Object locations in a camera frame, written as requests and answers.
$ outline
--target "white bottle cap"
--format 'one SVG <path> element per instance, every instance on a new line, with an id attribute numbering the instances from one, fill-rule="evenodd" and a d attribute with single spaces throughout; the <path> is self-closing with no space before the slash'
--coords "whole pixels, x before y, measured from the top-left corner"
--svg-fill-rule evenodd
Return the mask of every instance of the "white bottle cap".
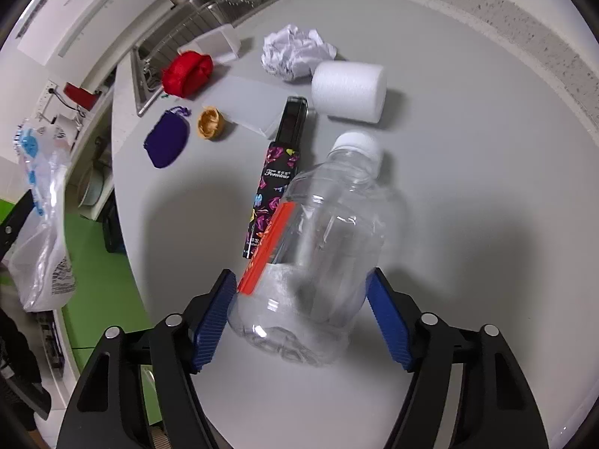
<path id="1" fill-rule="evenodd" d="M 373 161 L 375 170 L 378 173 L 380 163 L 383 160 L 383 150 L 380 148 L 377 140 L 363 131 L 348 131 L 340 135 L 331 152 L 335 150 L 355 150 Z"/>

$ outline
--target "metal sink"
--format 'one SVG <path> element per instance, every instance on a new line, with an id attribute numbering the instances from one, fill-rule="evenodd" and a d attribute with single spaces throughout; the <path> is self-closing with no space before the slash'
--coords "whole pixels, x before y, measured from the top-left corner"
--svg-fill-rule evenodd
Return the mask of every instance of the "metal sink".
<path id="1" fill-rule="evenodd" d="M 162 93 L 162 70 L 177 49 L 198 35 L 230 23 L 234 27 L 277 0 L 188 0 L 175 7 L 134 47 L 137 114 Z"/>

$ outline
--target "purple pouch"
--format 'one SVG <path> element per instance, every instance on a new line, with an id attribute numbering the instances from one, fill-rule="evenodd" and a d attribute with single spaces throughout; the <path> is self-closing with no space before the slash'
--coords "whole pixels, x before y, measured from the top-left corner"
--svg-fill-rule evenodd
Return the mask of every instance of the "purple pouch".
<path id="1" fill-rule="evenodd" d="M 175 106 L 164 112 L 144 140 L 144 148 L 155 168 L 162 169 L 175 161 L 185 148 L 189 137 L 189 123 L 185 116 L 191 110 Z"/>

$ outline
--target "plastic bag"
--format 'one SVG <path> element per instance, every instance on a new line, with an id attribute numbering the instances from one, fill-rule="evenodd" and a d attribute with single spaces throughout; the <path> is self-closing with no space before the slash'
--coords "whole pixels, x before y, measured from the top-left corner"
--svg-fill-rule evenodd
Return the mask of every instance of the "plastic bag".
<path id="1" fill-rule="evenodd" d="M 57 125 L 27 121 L 14 137 L 34 208 L 13 245 L 8 271 L 28 312 L 59 309 L 75 291 L 64 234 L 65 181 L 71 164 L 65 133 Z"/>

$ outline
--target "power strip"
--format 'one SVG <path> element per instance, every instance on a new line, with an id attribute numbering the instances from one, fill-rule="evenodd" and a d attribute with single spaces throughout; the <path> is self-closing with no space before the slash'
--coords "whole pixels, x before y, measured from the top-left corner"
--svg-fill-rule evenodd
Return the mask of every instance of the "power strip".
<path id="1" fill-rule="evenodd" d="M 52 99 L 52 94 L 50 94 L 50 89 L 57 89 L 58 88 L 58 84 L 56 82 L 53 82 L 51 80 L 48 80 L 46 82 L 46 85 L 44 86 L 44 90 L 41 92 L 40 97 L 37 100 L 37 103 L 35 103 L 35 108 L 34 111 L 31 115 L 32 118 L 39 118 L 41 115 L 44 114 L 44 112 L 46 111 L 46 108 L 48 107 L 48 103 L 50 102 L 50 99 Z"/>

